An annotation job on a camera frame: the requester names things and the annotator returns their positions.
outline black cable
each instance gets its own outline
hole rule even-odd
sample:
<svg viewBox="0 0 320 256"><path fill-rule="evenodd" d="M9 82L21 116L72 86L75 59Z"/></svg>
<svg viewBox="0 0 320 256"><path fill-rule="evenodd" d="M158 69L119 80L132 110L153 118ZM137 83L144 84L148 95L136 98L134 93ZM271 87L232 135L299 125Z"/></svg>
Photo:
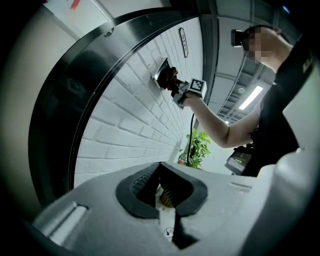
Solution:
<svg viewBox="0 0 320 256"><path fill-rule="evenodd" d="M191 118L188 155L186 156L186 166L188 166L188 167L190 167L190 164L189 164L189 154L190 154L190 148L191 148L192 124L193 124L193 122L194 122L194 116L195 116L195 114L193 114L193 115L192 115L192 118Z"/></svg>

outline black shirt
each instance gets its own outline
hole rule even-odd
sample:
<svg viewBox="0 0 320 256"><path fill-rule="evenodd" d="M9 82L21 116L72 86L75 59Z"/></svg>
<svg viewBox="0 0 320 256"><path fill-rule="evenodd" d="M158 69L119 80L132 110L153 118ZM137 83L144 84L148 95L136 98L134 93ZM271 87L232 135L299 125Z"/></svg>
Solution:
<svg viewBox="0 0 320 256"><path fill-rule="evenodd" d="M279 67L274 85L261 101L259 126L253 133L254 152L241 175L256 177L263 166L276 164L299 147L283 110L302 88L312 66L310 59L311 51L302 38Z"/></svg>

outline wall sign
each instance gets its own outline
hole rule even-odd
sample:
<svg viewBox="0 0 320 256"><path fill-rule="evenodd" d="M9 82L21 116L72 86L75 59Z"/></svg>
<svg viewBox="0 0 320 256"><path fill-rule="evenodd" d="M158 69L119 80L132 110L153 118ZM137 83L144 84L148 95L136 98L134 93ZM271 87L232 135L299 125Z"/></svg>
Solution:
<svg viewBox="0 0 320 256"><path fill-rule="evenodd" d="M179 35L180 35L180 39L181 39L181 43L182 43L184 57L187 58L188 54L189 54L189 50L188 50L185 30L182 27L179 28Z"/></svg>

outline ceiling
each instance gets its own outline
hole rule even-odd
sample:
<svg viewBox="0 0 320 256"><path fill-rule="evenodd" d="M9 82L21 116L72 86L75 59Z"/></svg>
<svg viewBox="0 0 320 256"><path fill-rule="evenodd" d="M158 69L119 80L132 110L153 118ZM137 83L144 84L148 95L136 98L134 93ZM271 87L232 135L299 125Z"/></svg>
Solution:
<svg viewBox="0 0 320 256"><path fill-rule="evenodd" d="M245 30L255 25L278 27L294 44L300 33L286 18L284 10L262 0L216 0L219 21L219 51L209 108L230 124L248 115L273 84L275 74L244 54L242 47L231 46L231 30ZM239 106L253 90L262 92L244 110Z"/></svg>

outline green plant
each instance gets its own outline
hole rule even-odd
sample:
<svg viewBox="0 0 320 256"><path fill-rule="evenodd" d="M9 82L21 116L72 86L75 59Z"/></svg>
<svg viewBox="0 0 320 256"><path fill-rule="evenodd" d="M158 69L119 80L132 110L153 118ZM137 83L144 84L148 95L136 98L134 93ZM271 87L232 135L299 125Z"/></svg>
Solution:
<svg viewBox="0 0 320 256"><path fill-rule="evenodd" d="M185 150L180 149L179 152L183 153L179 156L178 164L187 165L187 155L190 141L190 134L187 134L186 138L188 139L188 143L185 147ZM211 144L211 141L208 138L208 134L203 132L198 132L196 129L192 129L192 137L191 137L191 148L189 153L189 165L193 168L201 167L201 162L206 155L211 154L208 149L208 143Z"/></svg>

